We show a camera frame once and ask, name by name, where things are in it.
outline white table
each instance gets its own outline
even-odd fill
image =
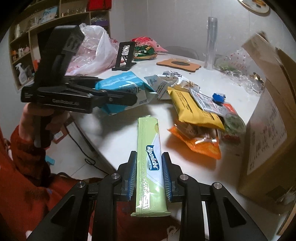
[[[224,93],[226,101],[233,105],[245,123],[248,122],[259,100],[258,95],[247,93],[243,87],[233,84],[228,77],[215,70],[200,68],[195,73],[189,73],[156,65],[157,62],[169,58],[186,59],[180,56],[159,54],[156,60],[137,62],[130,71],[144,81],[146,81],[144,79],[146,76],[162,74],[167,70],[177,71],[198,84],[201,92],[205,95],[212,96],[214,92]],[[194,59],[190,59],[190,61],[203,66],[201,61]],[[122,72],[109,69],[97,75],[97,77],[105,79],[120,73]],[[278,237],[274,234],[284,217],[268,212],[236,192],[242,163],[242,156],[237,155],[238,150],[222,148],[220,160],[192,152],[186,144],[167,131],[168,128],[173,126],[173,120],[177,117],[171,101],[157,101],[155,99],[150,104],[114,116],[107,116],[99,109],[95,109],[93,114],[89,115],[80,113],[73,113],[72,115],[91,145],[116,170],[120,164],[128,161],[132,150],[137,150],[137,119],[146,115],[156,117],[159,120],[162,152],[169,152],[172,162],[179,165],[183,173],[192,176],[200,183],[221,182],[254,219],[267,238],[277,240]],[[172,212],[172,216],[181,220],[180,204],[170,204],[168,209]]]

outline pink plastic bag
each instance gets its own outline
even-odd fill
[[[167,52],[154,39],[148,37],[139,37],[132,39],[132,41],[136,42],[136,46],[150,45],[154,48],[155,52]]]
[[[118,43],[100,26],[82,23],[79,27],[85,37],[66,75],[93,74],[115,66]]]

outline plastic wrap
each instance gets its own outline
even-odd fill
[[[66,75],[98,73],[115,65],[117,50],[100,26],[79,25],[85,38],[69,64]]]
[[[243,86],[249,93],[261,93],[264,89],[264,82],[256,73],[250,75],[252,62],[247,51],[241,48],[230,55],[218,58],[215,67],[229,76],[233,83]]]
[[[185,142],[192,151],[215,159],[221,158],[216,129],[176,121],[168,131]]]

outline red box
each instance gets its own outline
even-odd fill
[[[109,10],[112,6],[112,0],[89,0],[88,11]]]

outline chair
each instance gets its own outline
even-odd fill
[[[179,47],[179,46],[167,46],[165,48],[169,54],[179,55],[187,58],[193,58],[199,60],[199,56],[194,49]]]

